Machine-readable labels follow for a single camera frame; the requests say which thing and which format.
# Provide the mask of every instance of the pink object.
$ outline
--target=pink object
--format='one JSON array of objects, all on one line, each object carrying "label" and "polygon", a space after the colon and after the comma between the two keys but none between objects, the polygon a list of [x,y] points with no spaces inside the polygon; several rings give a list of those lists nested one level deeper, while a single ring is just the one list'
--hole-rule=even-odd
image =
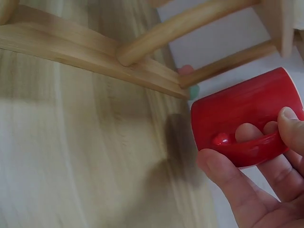
[{"label": "pink object", "polygon": [[236,129],[251,123],[263,130],[277,121],[279,111],[291,107],[304,120],[301,98],[283,68],[278,68],[196,101],[191,123],[198,150],[214,149],[237,167],[257,165],[287,151],[279,132],[237,143]]}]

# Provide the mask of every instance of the hand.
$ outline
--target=hand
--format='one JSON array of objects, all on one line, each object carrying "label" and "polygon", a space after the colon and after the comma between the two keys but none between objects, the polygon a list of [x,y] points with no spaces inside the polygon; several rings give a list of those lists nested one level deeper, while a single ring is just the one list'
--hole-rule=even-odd
[{"label": "hand", "polygon": [[[281,202],[255,185],[224,155],[211,149],[198,154],[199,167],[222,189],[240,228],[304,227],[304,121],[286,107],[278,122],[266,124],[264,134],[277,128],[291,150],[257,167]],[[236,140],[244,142],[262,135],[245,123],[237,129]]]}]

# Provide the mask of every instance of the chair leg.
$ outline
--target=chair leg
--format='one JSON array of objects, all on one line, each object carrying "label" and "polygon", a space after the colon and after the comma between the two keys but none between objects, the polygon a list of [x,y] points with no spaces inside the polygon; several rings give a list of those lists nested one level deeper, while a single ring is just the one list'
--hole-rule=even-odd
[{"label": "chair leg", "polygon": [[18,4],[19,0],[0,0],[0,25],[9,21]]}]

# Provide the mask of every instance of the fingernail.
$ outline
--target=fingernail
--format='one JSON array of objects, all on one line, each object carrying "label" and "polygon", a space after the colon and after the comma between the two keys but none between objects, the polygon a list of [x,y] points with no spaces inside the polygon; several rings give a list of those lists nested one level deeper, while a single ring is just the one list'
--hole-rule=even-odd
[{"label": "fingernail", "polygon": [[282,109],[282,117],[288,120],[297,120],[298,117],[296,116],[295,112],[290,107],[284,107]]}]

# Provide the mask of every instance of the wooden dowel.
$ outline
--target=wooden dowel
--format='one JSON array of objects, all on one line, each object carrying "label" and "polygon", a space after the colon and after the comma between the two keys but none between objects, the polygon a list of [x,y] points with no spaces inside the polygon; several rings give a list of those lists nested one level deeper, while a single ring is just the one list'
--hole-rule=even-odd
[{"label": "wooden dowel", "polygon": [[258,4],[260,0],[209,0],[152,28],[131,43],[118,48],[118,61],[129,66],[145,55],[203,25]]},{"label": "wooden dowel", "polygon": [[148,0],[149,4],[154,8],[159,8],[172,0]]},{"label": "wooden dowel", "polygon": [[19,0],[0,0],[0,25],[6,24],[19,4]]},{"label": "wooden dowel", "polygon": [[268,56],[274,52],[276,52],[276,47],[273,44],[273,41],[266,41],[264,43],[255,45],[251,48],[245,49],[231,56],[223,58],[217,62],[204,66],[194,71],[190,75],[181,76],[180,86],[181,88],[193,86],[208,78],[222,74],[226,71],[232,70],[253,60]]}]

